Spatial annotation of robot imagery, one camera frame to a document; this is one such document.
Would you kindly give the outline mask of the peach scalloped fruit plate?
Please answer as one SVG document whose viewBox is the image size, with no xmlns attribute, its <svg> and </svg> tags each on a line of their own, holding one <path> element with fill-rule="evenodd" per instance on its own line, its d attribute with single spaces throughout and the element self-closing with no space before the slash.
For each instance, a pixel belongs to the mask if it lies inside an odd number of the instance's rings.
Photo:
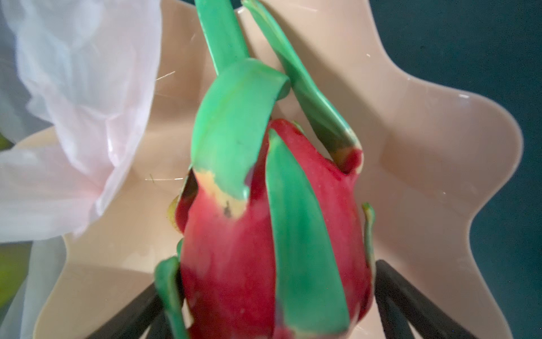
<svg viewBox="0 0 542 339">
<path fill-rule="evenodd" d="M 374 247 L 479 338 L 512 333 L 474 261 L 474 216 L 510 179 L 523 139 L 493 101 L 417 79 L 382 47 L 367 1 L 266 1 L 311 77 L 356 132 L 358 202 Z M 189 166 L 193 120 L 215 77 L 194 6 L 162 2 L 162 58 L 146 133 L 116 199 L 78 238 L 32 338 L 85 338 L 152 282 L 180 234 L 167 219 Z"/>
</svg>

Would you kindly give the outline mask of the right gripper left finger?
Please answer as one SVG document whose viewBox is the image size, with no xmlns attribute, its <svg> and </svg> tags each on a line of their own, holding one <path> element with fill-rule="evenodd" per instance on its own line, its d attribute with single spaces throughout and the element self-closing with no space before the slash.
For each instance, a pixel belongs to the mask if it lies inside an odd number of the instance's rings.
<svg viewBox="0 0 542 339">
<path fill-rule="evenodd" d="M 165 309 L 153 284 L 88 338 L 173 338 Z"/>
</svg>

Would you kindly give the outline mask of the pink strawberry plastic bag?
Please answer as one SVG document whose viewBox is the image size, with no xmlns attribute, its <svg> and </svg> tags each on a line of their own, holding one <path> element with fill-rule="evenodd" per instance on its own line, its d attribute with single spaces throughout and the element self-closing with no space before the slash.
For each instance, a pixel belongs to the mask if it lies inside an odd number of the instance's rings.
<svg viewBox="0 0 542 339">
<path fill-rule="evenodd" d="M 1 133 L 51 124 L 57 144 L 1 153 L 1 248 L 30 271 L 1 305 L 1 337 L 31 338 L 64 262 L 120 190 L 148 124 L 162 40 L 159 1 L 3 1 Z"/>
</svg>

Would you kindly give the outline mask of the green apple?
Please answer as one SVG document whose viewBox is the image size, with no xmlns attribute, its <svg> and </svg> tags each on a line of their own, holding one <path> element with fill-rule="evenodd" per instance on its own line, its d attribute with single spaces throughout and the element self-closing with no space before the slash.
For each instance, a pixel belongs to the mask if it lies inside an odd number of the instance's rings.
<svg viewBox="0 0 542 339">
<path fill-rule="evenodd" d="M 16 239 L 12 235 L 13 218 L 8 212 L 13 205 L 10 179 L 1 167 L 1 307 L 7 306 L 15 297 L 27 277 L 32 249 L 32 241 Z"/>
</svg>

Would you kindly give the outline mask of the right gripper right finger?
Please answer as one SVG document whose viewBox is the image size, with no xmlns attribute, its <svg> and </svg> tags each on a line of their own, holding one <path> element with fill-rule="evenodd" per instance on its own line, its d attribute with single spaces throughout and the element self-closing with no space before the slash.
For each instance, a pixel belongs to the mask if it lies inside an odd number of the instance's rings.
<svg viewBox="0 0 542 339">
<path fill-rule="evenodd" d="M 386 339 L 413 338 L 413 326 L 422 338 L 475 339 L 388 262 L 375 263 L 375 300 Z"/>
</svg>

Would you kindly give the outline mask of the red dragon fruit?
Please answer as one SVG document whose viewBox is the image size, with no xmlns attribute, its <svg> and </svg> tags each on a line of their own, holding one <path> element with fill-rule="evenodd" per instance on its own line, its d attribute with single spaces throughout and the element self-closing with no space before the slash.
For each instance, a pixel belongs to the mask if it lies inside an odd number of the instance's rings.
<svg viewBox="0 0 542 339">
<path fill-rule="evenodd" d="M 343 338 L 374 296 L 364 153 L 259 1 L 244 6 L 283 69 L 250 56 L 229 1 L 197 1 L 217 74 L 189 176 L 169 207 L 183 237 L 155 270 L 175 338 Z"/>
</svg>

